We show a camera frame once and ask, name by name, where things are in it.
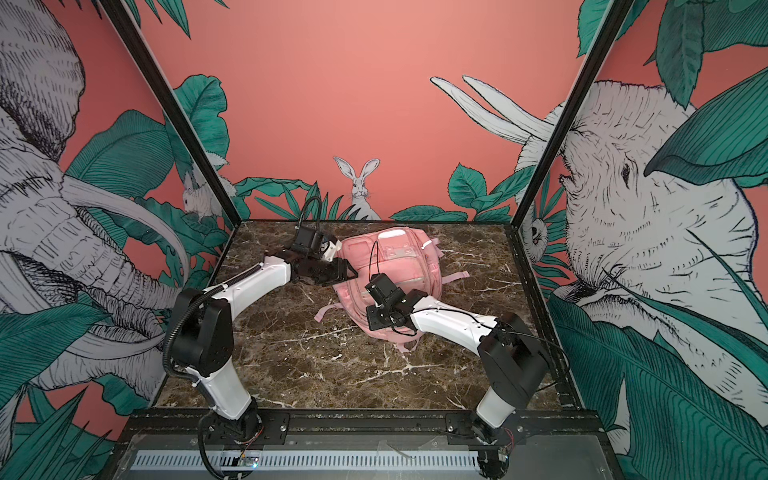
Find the brown marble table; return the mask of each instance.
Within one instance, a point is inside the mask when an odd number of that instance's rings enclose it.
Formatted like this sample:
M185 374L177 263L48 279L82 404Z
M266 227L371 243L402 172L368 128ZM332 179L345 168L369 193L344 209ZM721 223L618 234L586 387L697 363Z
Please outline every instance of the brown marble table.
M284 244L292 222L246 222L223 260L217 282L262 260L267 248ZM397 223L325 223L346 238ZM517 313L531 328L531 313L504 228L495 225L409 224L439 237L443 275L467 270L448 283L442 300L476 313ZM233 361L245 387L262 406L303 409L474 409L488 380L480 359L441 337L425 334L402 354L372 339L346 316L321 306L335 303L332 288L289 284L268 293L235 319ZM156 406L205 406L189 382L169 379ZM554 388L536 394L530 409L559 410Z

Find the black vertical post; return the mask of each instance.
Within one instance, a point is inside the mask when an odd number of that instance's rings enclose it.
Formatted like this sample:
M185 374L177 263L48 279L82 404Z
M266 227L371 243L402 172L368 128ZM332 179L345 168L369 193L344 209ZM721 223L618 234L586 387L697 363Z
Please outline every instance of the black vertical post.
M101 5L104 7L104 11L112 25L114 25L114 29L118 31L118 35L120 35L126 48L134 58L139 70L144 74L144 78L147 80L155 97L157 97L157 101L160 102L170 124L176 129L176 133L181 138L181 141L184 142L184 146L190 152L190 156L200 168L200 172L205 177L210 189L219 200L224 214L230 218L233 226L239 226L242 220L237 213L235 205L232 203L229 195L227 195L227 192L224 191L224 187L221 186L219 177L208 162L205 150L197 139L189 119L176 101L173 91L170 89L157 63L155 63L154 57L144 43L141 34L136 29L130 15L123 7L121 0L101 0Z
M584 60L584 64L581 66L581 71L579 71L579 75L576 78L576 83L571 89L571 94L565 102L563 112L560 115L557 124L554 126L552 136L549 137L549 141L544 149L544 153L541 155L536 171L531 177L531 183L528 185L528 189L525 191L525 195L523 195L523 199L518 205L515 217L512 218L513 228L520 228L525 215L528 214L528 209L531 208L536 193L544 183L544 180L547 177L547 172L549 172L549 169L552 167L552 162L554 162L554 159L558 156L560 146L565 140L565 135L567 135L568 130L571 129L571 125L576 119L581 104L584 103L584 99L587 97L587 93L589 93L589 89L594 83L594 79L598 76L598 72L603 65L605 57L608 55L608 51L611 50L611 46L619 33L619 29L624 23L624 19L627 17L632 2L633 0L613 0L609 5L601 28L594 37L589 53L587 53L587 58Z

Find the pink backpack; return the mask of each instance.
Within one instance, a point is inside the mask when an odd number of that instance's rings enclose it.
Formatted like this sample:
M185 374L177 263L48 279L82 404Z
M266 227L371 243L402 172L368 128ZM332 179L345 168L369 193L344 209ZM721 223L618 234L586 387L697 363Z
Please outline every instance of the pink backpack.
M395 343L401 352L413 351L415 346L408 350L405 343L420 339L424 332L413 335L413 331L401 327L400 330L408 334L403 335L392 329L371 331L368 328L366 307L375 302L368 294L366 285L371 275L381 272L386 273L405 293L417 289L439 299L443 283L466 278L469 273L458 272L441 277L439 258L443 253L437 247L438 243L437 238L430 239L424 230L409 227L388 228L342 240L337 255L346 258L357 270L358 276L333 286L340 302L321 308L315 320L321 321L329 309L343 308L369 336Z

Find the rabbit illustration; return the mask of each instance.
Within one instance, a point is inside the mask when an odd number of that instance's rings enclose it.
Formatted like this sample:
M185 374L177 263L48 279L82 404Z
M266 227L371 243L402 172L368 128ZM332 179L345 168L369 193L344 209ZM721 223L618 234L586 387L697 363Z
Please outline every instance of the rabbit illustration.
M360 176L355 175L355 169L342 158L334 157L333 160L339 165L341 173L352 180L352 209L357 210L355 220L381 220L381 217L368 205L368 189L366 188L366 177L373 173L381 163L378 158L369 160L362 167Z
M217 170L219 167L227 164L227 161L219 155L211 152L206 152L206 154L208 156L208 161ZM234 197L237 194L234 185L232 185L226 178L221 177L221 175L218 174L218 171L217 175L224 187L224 191L227 192L227 195ZM190 172L187 172L184 175L184 193L182 194L182 197L184 199L184 211L188 214L196 213L198 217L197 221L202 221L203 217L221 217L223 214L219 200L214 196L214 192L210 187L208 187L207 181L205 180L205 177L203 177L203 172L200 171L200 168L198 168L196 164L192 164L191 175Z

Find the wall mural with animals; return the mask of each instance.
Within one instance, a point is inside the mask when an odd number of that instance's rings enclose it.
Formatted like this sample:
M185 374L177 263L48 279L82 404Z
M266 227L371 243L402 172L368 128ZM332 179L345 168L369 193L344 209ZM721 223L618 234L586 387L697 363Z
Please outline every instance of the wall mural with animals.
M0 0L2 480L101 470L160 388L177 293L207 284L229 238L101 16L97 2ZM216 84L178 91L213 126ZM218 133L214 164L227 151Z
M127 5L171 85L218 80L226 157L207 145L214 126L190 119L244 218L294 219L319 194L311 214L330 220L509 221L551 133L537 115L584 60L579 0L158 3ZM525 62L499 61L522 45ZM525 110L475 78L469 93L450 83L465 74L524 96ZM457 98L519 121L515 144L467 122Z
M582 3L582 44L608 3ZM638 0L622 32L525 218L526 253L627 478L768 478L768 2ZM558 116L510 97L500 121L446 87L526 147L521 130Z

